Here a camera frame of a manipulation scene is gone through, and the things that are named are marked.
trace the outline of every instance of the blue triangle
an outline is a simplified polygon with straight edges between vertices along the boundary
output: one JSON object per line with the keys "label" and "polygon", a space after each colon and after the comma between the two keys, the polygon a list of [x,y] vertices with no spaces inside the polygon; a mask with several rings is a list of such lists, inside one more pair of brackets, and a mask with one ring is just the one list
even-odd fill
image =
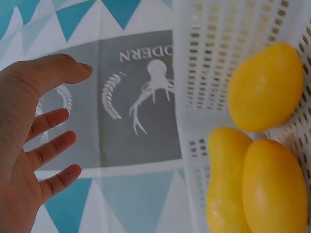
{"label": "blue triangle", "polygon": [[35,39],[43,29],[43,27],[48,23],[52,15],[44,16],[36,21],[27,24],[22,30],[23,47],[25,53],[28,53],[31,45],[34,43]]}
{"label": "blue triangle", "polygon": [[68,189],[45,203],[60,233],[78,233],[92,179],[77,179]]}
{"label": "blue triangle", "polygon": [[13,38],[14,38],[14,35],[0,41],[0,60],[3,58],[5,52],[7,51],[10,44],[12,43]]}
{"label": "blue triangle", "polygon": [[95,0],[85,1],[56,12],[66,41],[70,39],[81,19],[85,16],[94,2]]}
{"label": "blue triangle", "polygon": [[66,1],[68,1],[68,0],[52,0],[55,9],[58,9]]}
{"label": "blue triangle", "polygon": [[0,39],[4,36],[12,18],[13,10],[10,9],[5,14],[0,14]]}
{"label": "blue triangle", "polygon": [[153,233],[168,195],[173,171],[104,177],[96,181],[127,233]]}
{"label": "blue triangle", "polygon": [[183,181],[186,183],[186,177],[185,177],[185,170],[183,168],[177,169],[178,174],[183,179]]}
{"label": "blue triangle", "polygon": [[24,25],[30,21],[33,17],[36,7],[38,6],[40,0],[27,0],[22,1],[18,4],[18,8],[23,18]]}
{"label": "blue triangle", "polygon": [[162,0],[162,2],[171,9],[173,9],[173,0]]}
{"label": "blue triangle", "polygon": [[109,12],[124,29],[137,9],[140,0],[102,0]]}

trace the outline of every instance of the white graphic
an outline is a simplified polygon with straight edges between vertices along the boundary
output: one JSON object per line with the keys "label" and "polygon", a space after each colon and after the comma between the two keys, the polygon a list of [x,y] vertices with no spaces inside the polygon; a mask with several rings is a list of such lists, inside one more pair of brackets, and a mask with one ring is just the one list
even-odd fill
{"label": "white graphic", "polygon": [[[72,95],[68,88],[62,84],[59,87],[55,88],[56,92],[62,97],[63,99],[63,108],[66,108],[70,114],[72,109]],[[42,105],[39,102],[37,105],[37,108],[35,110],[35,116],[43,114]],[[62,127],[65,124],[65,122],[59,124],[57,127]],[[48,131],[45,131],[42,134],[41,143],[46,143],[49,140],[49,134]]]}
{"label": "white graphic", "polygon": [[102,92],[102,103],[104,109],[115,120],[122,119],[122,117],[117,112],[117,110],[112,106],[112,93],[114,88],[121,82],[121,77],[126,76],[122,72],[119,72],[119,74],[113,74],[112,77],[110,77],[109,80],[107,80]]}
{"label": "white graphic", "polygon": [[156,91],[159,89],[164,89],[166,91],[168,101],[171,101],[169,92],[174,93],[174,81],[166,78],[167,67],[164,62],[158,59],[152,60],[147,65],[147,70],[150,74],[151,80],[147,81],[142,86],[141,94],[137,101],[132,105],[129,112],[130,116],[133,114],[133,128],[136,135],[138,135],[137,126],[147,134],[138,119],[138,107],[142,102],[152,96],[153,103],[156,103]]}

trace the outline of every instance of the laurel wreath print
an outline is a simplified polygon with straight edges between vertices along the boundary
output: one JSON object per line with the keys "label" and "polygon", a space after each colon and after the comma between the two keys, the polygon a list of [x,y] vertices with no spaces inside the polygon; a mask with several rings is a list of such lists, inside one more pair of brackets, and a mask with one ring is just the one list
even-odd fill
{"label": "laurel wreath print", "polygon": [[[64,84],[57,87],[56,91],[63,99],[63,108],[66,108],[70,114],[72,109],[72,95],[70,91]],[[65,122],[59,124],[57,127],[62,127],[64,124]]]}
{"label": "laurel wreath print", "polygon": [[113,74],[104,84],[102,91],[102,103],[104,109],[115,120],[122,119],[122,117],[112,105],[112,93],[114,91],[114,88],[121,82],[121,77],[124,76],[126,75],[120,71],[119,74]]}
{"label": "laurel wreath print", "polygon": [[[63,99],[63,108],[66,108],[70,114],[71,109],[72,109],[72,95],[70,93],[70,91],[68,90],[68,88],[62,84],[59,87],[56,88],[56,92],[62,97]],[[37,105],[37,108],[35,110],[35,116],[41,115],[43,114],[43,110],[42,110],[42,105],[39,102]],[[62,127],[65,124],[65,122],[59,124],[57,127]],[[49,140],[49,135],[48,132],[45,131],[42,134],[42,138],[41,138],[41,142],[42,143],[46,143]]]}

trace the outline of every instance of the fingernail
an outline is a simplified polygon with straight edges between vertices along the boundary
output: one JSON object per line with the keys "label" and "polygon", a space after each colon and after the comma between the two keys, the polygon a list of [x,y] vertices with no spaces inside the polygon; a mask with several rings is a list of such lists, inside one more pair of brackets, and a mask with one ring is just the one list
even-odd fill
{"label": "fingernail", "polygon": [[85,69],[87,69],[87,70],[90,70],[90,71],[93,70],[93,67],[90,66],[90,65],[88,65],[88,64],[80,63],[80,65],[82,65],[83,68],[85,68]]}

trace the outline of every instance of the finger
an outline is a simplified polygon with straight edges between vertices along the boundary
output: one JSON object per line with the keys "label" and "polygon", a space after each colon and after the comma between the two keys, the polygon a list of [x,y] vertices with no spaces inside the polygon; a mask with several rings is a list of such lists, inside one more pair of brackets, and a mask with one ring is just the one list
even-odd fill
{"label": "finger", "polygon": [[92,72],[91,66],[78,63],[67,54],[16,62],[2,71],[8,79],[15,79],[40,96],[63,83],[79,83]]}
{"label": "finger", "polygon": [[0,167],[13,167],[34,121],[40,96],[91,74],[91,67],[64,54],[17,62],[0,72]]}
{"label": "finger", "polygon": [[76,140],[76,134],[73,131],[67,131],[52,141],[28,152],[27,157],[32,168],[37,170],[39,167],[72,146]]}
{"label": "finger", "polygon": [[37,116],[30,128],[26,142],[32,140],[45,131],[68,120],[69,112],[66,108],[60,108]]}
{"label": "finger", "polygon": [[40,181],[42,204],[68,188],[81,174],[79,165],[71,165],[60,173]]}

